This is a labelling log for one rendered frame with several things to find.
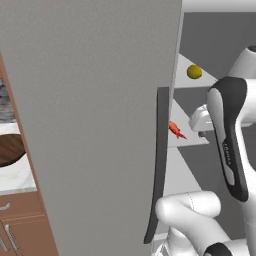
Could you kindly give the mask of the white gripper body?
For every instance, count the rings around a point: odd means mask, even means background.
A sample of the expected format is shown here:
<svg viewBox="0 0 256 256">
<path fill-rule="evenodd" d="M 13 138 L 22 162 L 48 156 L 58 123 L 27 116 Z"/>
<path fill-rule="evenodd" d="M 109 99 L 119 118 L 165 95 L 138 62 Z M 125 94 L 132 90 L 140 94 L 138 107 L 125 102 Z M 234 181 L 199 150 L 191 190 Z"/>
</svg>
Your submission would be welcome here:
<svg viewBox="0 0 256 256">
<path fill-rule="evenodd" d="M 211 131 L 213 129 L 206 104 L 201 105 L 194 111 L 189 119 L 189 125 L 195 132 Z"/>
</svg>

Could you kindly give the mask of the white freezer shelf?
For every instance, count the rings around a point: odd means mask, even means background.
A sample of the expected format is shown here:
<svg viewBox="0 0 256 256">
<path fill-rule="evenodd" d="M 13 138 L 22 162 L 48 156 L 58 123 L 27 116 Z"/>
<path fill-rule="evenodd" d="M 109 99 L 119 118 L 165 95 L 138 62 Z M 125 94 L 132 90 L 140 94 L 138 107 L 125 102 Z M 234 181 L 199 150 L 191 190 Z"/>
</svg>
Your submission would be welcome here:
<svg viewBox="0 0 256 256">
<path fill-rule="evenodd" d="M 209 87 L 214 84 L 217 79 L 202 69 L 202 76 L 199 79 L 190 79 L 187 76 L 187 68 L 195 64 L 183 55 L 178 56 L 175 87 L 176 88 L 195 88 L 195 87 Z"/>
<path fill-rule="evenodd" d="M 172 100 L 172 105 L 170 106 L 169 119 L 178 126 L 180 133 L 185 136 L 185 138 L 177 138 L 173 132 L 168 131 L 169 148 L 208 144 L 206 138 L 199 137 L 198 133 L 190 128 L 188 115 L 175 100 Z"/>
<path fill-rule="evenodd" d="M 199 190 L 200 186 L 179 150 L 175 147 L 169 148 L 163 195 L 168 196 Z"/>
</svg>

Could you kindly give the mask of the red fish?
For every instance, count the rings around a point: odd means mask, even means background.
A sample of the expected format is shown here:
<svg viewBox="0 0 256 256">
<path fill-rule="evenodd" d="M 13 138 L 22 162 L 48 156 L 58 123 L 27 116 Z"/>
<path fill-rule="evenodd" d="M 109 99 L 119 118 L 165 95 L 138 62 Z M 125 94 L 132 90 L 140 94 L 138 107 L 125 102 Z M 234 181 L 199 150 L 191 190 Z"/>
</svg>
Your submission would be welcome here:
<svg viewBox="0 0 256 256">
<path fill-rule="evenodd" d="M 177 137 L 177 138 L 185 138 L 185 136 L 180 132 L 179 127 L 172 121 L 169 122 L 169 130 Z"/>
</svg>

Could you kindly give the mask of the yellow lemon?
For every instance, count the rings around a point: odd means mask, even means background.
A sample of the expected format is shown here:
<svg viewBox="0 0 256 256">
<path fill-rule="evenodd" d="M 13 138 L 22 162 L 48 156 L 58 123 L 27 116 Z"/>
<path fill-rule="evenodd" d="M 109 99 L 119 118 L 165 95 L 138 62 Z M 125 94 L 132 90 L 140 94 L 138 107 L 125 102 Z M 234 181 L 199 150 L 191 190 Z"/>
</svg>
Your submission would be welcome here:
<svg viewBox="0 0 256 256">
<path fill-rule="evenodd" d="M 190 79 L 199 79 L 202 76 L 202 69 L 198 65 L 192 64 L 187 68 L 187 76 Z"/>
</svg>

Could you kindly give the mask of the grey fridge freezer body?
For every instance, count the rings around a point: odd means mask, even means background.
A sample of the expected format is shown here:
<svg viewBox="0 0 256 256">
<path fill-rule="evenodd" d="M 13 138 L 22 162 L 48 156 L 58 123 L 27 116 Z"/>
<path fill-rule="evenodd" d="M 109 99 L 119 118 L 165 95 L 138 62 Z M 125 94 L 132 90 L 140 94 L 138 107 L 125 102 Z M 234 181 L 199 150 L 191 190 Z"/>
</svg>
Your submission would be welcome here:
<svg viewBox="0 0 256 256">
<path fill-rule="evenodd" d="M 207 105 L 208 89 L 229 74 L 241 52 L 251 45 L 256 45 L 256 0 L 182 0 L 172 81 L 167 86 L 169 117 L 172 100 L 189 119 L 198 107 Z M 176 88 L 179 55 L 199 65 L 217 81 L 209 87 Z M 256 145 L 256 135 L 248 137 L 244 133 L 248 127 L 256 128 L 256 123 L 242 125 L 245 147 L 247 142 Z M 204 132 L 208 144 L 175 148 L 199 184 L 199 191 L 211 191 L 220 199 L 221 211 L 216 221 L 231 239 L 243 239 L 243 212 L 227 188 L 214 128 Z"/>
</svg>

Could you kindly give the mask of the grey freezer door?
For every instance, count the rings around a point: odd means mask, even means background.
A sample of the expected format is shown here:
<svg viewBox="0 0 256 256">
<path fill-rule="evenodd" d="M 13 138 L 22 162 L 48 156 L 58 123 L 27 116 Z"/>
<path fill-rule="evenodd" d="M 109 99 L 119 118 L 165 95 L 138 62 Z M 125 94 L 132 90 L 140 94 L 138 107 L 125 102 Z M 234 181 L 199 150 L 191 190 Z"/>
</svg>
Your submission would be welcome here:
<svg viewBox="0 0 256 256">
<path fill-rule="evenodd" d="M 182 0 L 0 0 L 0 53 L 60 256 L 149 256 L 156 96 Z"/>
</svg>

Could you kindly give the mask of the brown wooden bowl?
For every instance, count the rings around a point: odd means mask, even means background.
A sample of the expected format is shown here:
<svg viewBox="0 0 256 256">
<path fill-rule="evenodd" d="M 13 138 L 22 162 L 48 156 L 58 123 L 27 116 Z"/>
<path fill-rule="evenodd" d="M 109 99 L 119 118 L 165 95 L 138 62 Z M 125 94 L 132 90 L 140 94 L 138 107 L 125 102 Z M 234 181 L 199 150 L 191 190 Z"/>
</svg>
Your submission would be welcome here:
<svg viewBox="0 0 256 256">
<path fill-rule="evenodd" d="M 26 153 L 20 134 L 0 135 L 0 167 L 11 165 Z"/>
</svg>

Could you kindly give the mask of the brown cabinet side panel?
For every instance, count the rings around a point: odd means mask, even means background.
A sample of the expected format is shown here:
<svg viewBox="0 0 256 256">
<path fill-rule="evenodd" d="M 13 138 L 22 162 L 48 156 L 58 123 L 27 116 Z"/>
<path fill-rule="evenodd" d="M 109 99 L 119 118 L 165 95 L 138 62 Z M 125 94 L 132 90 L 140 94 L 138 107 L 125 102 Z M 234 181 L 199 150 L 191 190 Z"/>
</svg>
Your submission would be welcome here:
<svg viewBox="0 0 256 256">
<path fill-rule="evenodd" d="M 15 163 L 5 167 L 0 167 L 0 196 L 16 193 L 37 192 L 44 210 L 44 213 L 41 215 L 48 219 L 35 169 L 32 164 L 32 159 L 19 118 L 17 104 L 15 103 L 2 54 L 0 53 L 0 135 L 4 134 L 20 134 L 26 153 Z M 9 248 L 9 251 L 5 252 L 0 245 L 0 256 L 16 256 L 11 249 L 7 236 L 4 234 L 1 224 L 2 220 L 0 220 L 0 235 L 2 236 L 6 246 Z"/>
</svg>

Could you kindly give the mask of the brown drawer front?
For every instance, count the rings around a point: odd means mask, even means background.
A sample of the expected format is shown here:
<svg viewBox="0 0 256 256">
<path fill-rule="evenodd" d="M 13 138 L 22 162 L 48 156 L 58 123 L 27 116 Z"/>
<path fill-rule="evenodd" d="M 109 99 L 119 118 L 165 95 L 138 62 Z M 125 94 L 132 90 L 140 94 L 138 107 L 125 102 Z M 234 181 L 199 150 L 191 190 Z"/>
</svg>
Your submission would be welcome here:
<svg viewBox="0 0 256 256">
<path fill-rule="evenodd" d="M 41 215 L 44 213 L 37 192 L 16 193 L 0 196 L 0 206 L 11 203 L 11 207 L 0 211 L 0 220 Z"/>
</svg>

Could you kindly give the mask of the brown cupboard door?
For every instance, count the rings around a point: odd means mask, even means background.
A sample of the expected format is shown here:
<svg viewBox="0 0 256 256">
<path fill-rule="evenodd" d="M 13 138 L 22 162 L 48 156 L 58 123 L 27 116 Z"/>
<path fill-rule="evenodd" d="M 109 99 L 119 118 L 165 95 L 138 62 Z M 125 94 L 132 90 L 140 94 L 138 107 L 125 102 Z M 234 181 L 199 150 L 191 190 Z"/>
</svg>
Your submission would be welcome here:
<svg viewBox="0 0 256 256">
<path fill-rule="evenodd" d="M 1 224 L 6 236 L 5 224 L 10 224 L 19 249 L 13 249 L 8 236 L 7 240 L 16 256 L 59 256 L 49 221 L 45 216 L 6 219 L 2 220 Z"/>
</svg>

